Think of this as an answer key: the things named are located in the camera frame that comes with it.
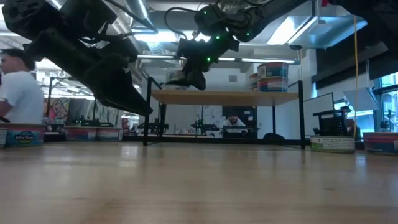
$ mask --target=person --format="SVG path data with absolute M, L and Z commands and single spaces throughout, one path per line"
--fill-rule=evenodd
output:
M 224 127 L 245 127 L 246 125 L 237 117 L 237 116 L 229 116 L 227 120 L 224 121 Z M 226 128 L 223 129 L 224 133 L 241 133 L 242 135 L 246 134 L 248 131 L 246 129 L 239 128 Z
M 0 58 L 0 117 L 11 123 L 42 123 L 44 94 L 29 73 L 35 69 L 34 60 L 20 49 L 1 50 Z

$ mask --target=wooden shelf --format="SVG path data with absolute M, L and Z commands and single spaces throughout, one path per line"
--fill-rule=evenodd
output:
M 164 104 L 220 106 L 278 106 L 299 98 L 298 93 L 152 90 L 152 96 Z

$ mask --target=desk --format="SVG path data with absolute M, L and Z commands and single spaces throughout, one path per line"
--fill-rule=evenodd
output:
M 152 90 L 152 83 L 160 87 L 152 78 L 148 78 L 147 86 L 147 104 L 150 105 L 151 97 L 154 97 L 160 105 L 160 128 L 159 138 L 163 138 L 163 127 L 165 124 L 165 115 L 167 104 L 175 105 L 220 105 L 220 106 L 271 106 L 272 107 L 272 127 L 276 134 L 276 106 L 284 103 L 298 100 L 300 113 L 300 140 L 284 140 L 284 141 L 266 141 L 262 144 L 290 144 L 299 145 L 305 149 L 305 130 L 304 130 L 304 109 L 303 109 L 303 83 L 297 81 L 291 85 L 298 85 L 298 93 L 281 93 L 281 92 L 238 92 L 238 91 L 182 91 L 182 90 Z M 149 115 L 145 118 L 144 123 L 144 140 L 143 144 L 148 145 L 148 125 Z

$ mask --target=yellow cable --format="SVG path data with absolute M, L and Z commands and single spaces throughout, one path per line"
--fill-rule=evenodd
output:
M 354 44 L 355 44 L 355 115 L 354 115 L 354 138 L 356 137 L 356 106 L 358 102 L 358 39 L 357 39 L 356 16 L 354 16 Z

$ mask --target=ceiling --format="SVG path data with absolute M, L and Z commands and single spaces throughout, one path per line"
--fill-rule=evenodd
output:
M 59 8 L 66 0 L 46 0 L 53 6 Z M 4 4 L 5 0 L 0 0 L 0 4 Z M 212 0 L 117 0 L 123 6 L 129 7 L 131 11 L 138 15 L 147 15 L 147 19 L 162 32 L 168 32 L 164 24 L 164 13 L 170 7 L 186 7 L 197 10 L 208 3 L 214 3 Z M 229 13 L 238 9 L 244 9 L 248 5 L 243 0 L 222 0 L 220 6 Z M 109 27 L 107 33 L 116 35 L 120 33 L 130 32 L 131 29 L 143 29 L 142 25 L 133 21 L 126 13 L 122 12 L 113 6 L 110 8 L 117 13 L 117 21 Z M 142 13 L 143 9 L 147 9 L 146 14 Z M 4 19 L 0 15 L 0 48 L 18 47 L 22 48 L 22 44 L 27 44 L 30 41 L 19 37 L 8 31 Z M 168 18 L 169 24 L 185 32 L 190 32 L 196 29 L 196 24 L 193 21 L 193 14 L 189 12 L 172 12 Z M 359 28 L 366 25 L 362 20 L 358 20 Z M 337 42 L 341 41 L 348 35 L 353 33 L 353 16 L 350 15 L 341 7 L 328 6 L 317 7 L 311 1 L 303 3 L 301 6 L 281 16 L 280 18 L 271 22 L 253 41 L 242 43 L 239 47 L 239 52 L 228 51 L 223 57 L 239 57 L 239 58 L 276 58 L 281 60 L 299 59 L 298 52 L 291 50 L 287 42 L 290 44 L 302 45 L 304 49 L 307 48 L 326 48 L 331 47 Z M 134 46 L 140 52 L 153 54 L 155 51 L 149 47 L 147 39 L 140 39 L 137 35 L 130 37 Z M 174 41 L 164 42 L 157 41 L 160 44 L 162 54 L 174 54 L 177 50 L 177 44 Z M 220 73 L 219 68 L 228 69 L 225 71 L 236 73 L 244 73 L 248 68 L 249 63 L 232 63 L 220 62 L 212 66 L 215 71 Z M 169 61 L 161 60 L 145 60 L 144 62 L 136 62 L 131 64 L 134 82 L 141 84 L 141 80 L 145 78 L 145 73 L 141 70 L 146 70 L 149 75 L 160 74 L 165 69 L 176 69 L 179 63 L 170 63 Z M 38 63 L 38 68 L 45 75 L 57 74 L 60 69 L 48 60 Z

